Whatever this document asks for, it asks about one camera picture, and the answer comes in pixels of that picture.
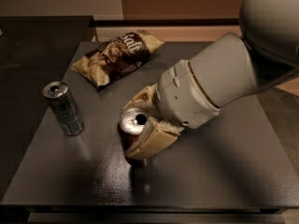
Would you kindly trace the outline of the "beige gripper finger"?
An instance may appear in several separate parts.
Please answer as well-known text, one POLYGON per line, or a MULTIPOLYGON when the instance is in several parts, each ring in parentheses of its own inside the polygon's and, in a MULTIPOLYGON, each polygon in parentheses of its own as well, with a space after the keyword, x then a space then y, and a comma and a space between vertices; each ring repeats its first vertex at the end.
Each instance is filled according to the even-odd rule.
POLYGON ((166 120, 149 118, 137 139, 124 151, 128 159, 142 161, 163 151, 178 140, 184 127, 166 120))
POLYGON ((157 105, 157 85, 147 86, 139 91, 121 110, 120 117, 129 115, 135 118, 137 115, 143 115, 147 119, 153 117, 162 119, 162 114, 157 105))

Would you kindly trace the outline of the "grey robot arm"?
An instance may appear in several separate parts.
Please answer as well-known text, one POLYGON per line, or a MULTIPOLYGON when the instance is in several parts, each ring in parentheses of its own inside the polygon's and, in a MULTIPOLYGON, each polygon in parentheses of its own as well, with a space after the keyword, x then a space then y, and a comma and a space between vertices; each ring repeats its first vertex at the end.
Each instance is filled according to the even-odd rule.
POLYGON ((228 33, 164 71, 123 108, 129 135, 124 156, 143 161, 172 145, 186 129, 216 118, 221 108, 297 75, 299 0, 244 0, 241 33, 228 33))

